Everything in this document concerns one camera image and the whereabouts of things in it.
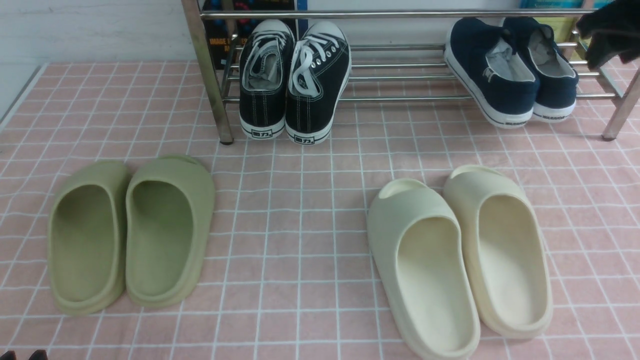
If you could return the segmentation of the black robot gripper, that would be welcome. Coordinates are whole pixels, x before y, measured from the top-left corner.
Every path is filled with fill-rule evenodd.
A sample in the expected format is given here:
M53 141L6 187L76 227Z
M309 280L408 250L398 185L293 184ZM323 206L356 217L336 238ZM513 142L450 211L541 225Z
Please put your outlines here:
M640 2L614 0L585 14L576 23L582 39L590 39L585 53L589 70L598 70L613 57L622 64L640 57Z

